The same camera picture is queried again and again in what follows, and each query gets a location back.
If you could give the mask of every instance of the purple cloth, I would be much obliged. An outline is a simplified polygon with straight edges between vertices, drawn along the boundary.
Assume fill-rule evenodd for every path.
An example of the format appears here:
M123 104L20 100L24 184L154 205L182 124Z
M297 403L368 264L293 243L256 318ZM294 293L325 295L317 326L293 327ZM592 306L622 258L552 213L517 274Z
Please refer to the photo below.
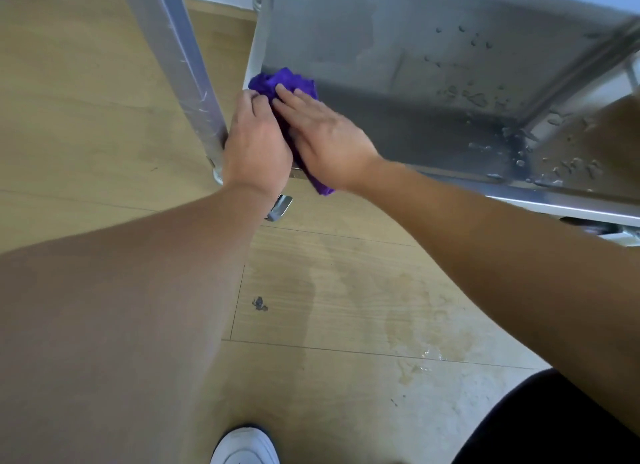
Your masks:
M261 95L266 95L269 99L269 103L273 102L274 98L277 98L276 94L276 85L278 83L282 83L284 87L292 91L296 88L300 88L303 92L308 95L311 95L313 98L317 100L317 92L316 92L316 82L313 80L309 80L308 78L304 78L302 75L294 75L290 69L283 68L279 72L276 72L274 75L267 75L266 73L260 73L254 76L251 81L249 81L249 88L252 90L256 90L256 92ZM298 165L300 169L302 169L311 184L316 188L318 194L322 194L323 196L328 196L335 190L325 186L320 181L318 181L315 177L309 174L307 167L305 166L302 157L300 156L300 152L296 149L296 145L293 142L293 139L289 135L289 124L285 121L279 113L276 111L273 112L276 115L276 119L278 121L278 125L282 131L282 135L284 136L284 140L286 140L287 144L291 148L291 152L293 153L293 160Z

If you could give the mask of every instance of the shoe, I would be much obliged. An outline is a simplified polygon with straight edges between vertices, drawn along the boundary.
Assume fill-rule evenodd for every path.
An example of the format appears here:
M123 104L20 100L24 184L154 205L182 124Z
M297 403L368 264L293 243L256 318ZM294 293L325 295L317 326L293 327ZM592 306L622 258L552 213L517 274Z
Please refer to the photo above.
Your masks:
M254 427L240 427L222 437L211 464L280 464L280 460L267 434Z

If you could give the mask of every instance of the right hand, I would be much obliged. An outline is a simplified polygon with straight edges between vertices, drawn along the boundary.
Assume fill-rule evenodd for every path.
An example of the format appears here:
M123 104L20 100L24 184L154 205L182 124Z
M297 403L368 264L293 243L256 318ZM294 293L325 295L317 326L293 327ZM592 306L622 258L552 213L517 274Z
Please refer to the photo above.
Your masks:
M276 87L273 108L289 122L291 136L309 172L334 189L350 191L382 160L371 140L351 120L297 89Z

